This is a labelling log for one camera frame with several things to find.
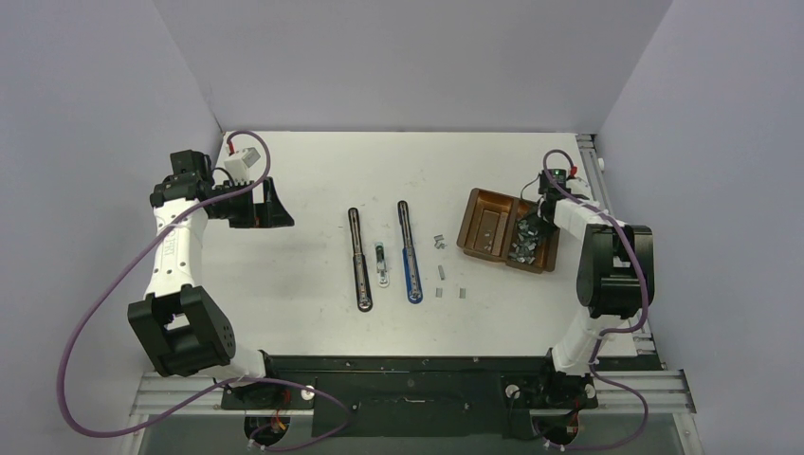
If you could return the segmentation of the black stapler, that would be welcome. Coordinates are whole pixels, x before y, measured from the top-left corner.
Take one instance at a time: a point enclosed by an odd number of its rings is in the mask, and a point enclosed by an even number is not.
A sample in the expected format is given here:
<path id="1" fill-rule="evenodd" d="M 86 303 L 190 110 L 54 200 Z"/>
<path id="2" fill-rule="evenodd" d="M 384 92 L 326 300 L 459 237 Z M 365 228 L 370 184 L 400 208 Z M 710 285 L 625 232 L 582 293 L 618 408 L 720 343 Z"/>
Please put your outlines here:
<path id="1" fill-rule="evenodd" d="M 363 251 L 359 212 L 357 208 L 349 208 L 347 214 L 353 250 L 356 306 L 360 312 L 367 313 L 372 310 L 374 304 L 368 280 L 366 258 Z"/>

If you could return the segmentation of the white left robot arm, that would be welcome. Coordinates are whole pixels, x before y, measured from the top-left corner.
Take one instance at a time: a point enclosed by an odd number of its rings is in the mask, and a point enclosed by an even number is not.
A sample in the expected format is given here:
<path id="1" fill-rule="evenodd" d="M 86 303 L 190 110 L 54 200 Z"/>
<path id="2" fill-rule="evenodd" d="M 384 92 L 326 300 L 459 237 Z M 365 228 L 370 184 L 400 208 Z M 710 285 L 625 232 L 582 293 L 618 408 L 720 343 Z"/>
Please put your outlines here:
<path id="1" fill-rule="evenodd" d="M 231 322 L 202 285 L 204 231 L 209 220 L 231 228 L 288 228 L 295 222 L 273 181 L 262 184 L 255 202 L 250 170 L 261 159 L 254 147 L 224 159 L 216 183 L 210 157 L 197 151 L 171 155 L 173 172 L 155 185 L 150 203 L 163 239 L 155 248 L 144 297 L 129 304 L 127 318 L 155 370 L 162 376 L 197 373 L 216 380 L 249 377 L 245 393 L 260 408 L 274 406 L 282 380 L 271 374 L 268 355 L 235 339 Z"/>

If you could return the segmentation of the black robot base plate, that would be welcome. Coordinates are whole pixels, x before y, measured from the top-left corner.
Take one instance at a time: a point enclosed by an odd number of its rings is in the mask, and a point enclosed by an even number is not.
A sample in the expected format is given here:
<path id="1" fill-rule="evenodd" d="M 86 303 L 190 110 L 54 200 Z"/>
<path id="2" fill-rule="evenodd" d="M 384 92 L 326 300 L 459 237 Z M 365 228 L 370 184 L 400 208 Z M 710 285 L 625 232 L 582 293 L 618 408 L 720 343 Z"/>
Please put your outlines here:
<path id="1" fill-rule="evenodd" d="M 612 387 L 636 401 L 640 429 L 647 397 L 613 373 L 657 370 L 657 362 L 614 358 L 596 374 L 560 373 L 548 356 L 423 357 L 279 355 L 267 360 L 271 383 L 227 386 L 225 410 L 253 412 L 246 429 L 274 444 L 291 428 L 294 411 L 312 414 L 312 433 L 344 425 L 347 437 L 545 438 L 569 444 L 584 411 L 603 410 Z"/>

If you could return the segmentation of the brown wooden tray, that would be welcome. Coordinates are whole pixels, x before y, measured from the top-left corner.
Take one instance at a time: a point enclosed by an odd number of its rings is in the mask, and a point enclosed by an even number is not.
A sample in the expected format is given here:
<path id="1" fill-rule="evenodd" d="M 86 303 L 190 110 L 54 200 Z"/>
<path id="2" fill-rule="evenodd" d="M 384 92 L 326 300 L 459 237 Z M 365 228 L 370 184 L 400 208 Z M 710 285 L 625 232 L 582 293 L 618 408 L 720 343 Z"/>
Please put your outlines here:
<path id="1" fill-rule="evenodd" d="M 536 204 L 503 193 L 473 189 L 467 200 L 457 246 L 467 256 L 521 271 L 534 274 L 554 271 L 559 243 L 556 232 L 538 248 L 533 264 L 519 264 L 508 258 L 516 222 Z"/>

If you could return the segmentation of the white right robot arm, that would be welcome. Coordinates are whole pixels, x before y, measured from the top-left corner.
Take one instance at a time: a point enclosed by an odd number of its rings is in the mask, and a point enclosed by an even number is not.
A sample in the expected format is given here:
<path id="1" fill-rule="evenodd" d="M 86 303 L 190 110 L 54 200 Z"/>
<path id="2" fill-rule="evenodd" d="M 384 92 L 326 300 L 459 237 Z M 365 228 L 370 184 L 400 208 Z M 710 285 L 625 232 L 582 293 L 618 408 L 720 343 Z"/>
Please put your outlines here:
<path id="1" fill-rule="evenodd" d="M 592 368 L 613 336 L 641 328 L 655 294 L 653 232 L 611 217 L 566 185 L 542 183 L 540 230 L 581 243 L 579 307 L 544 360 L 535 385 L 521 392 L 536 409 L 575 409 L 594 400 Z"/>

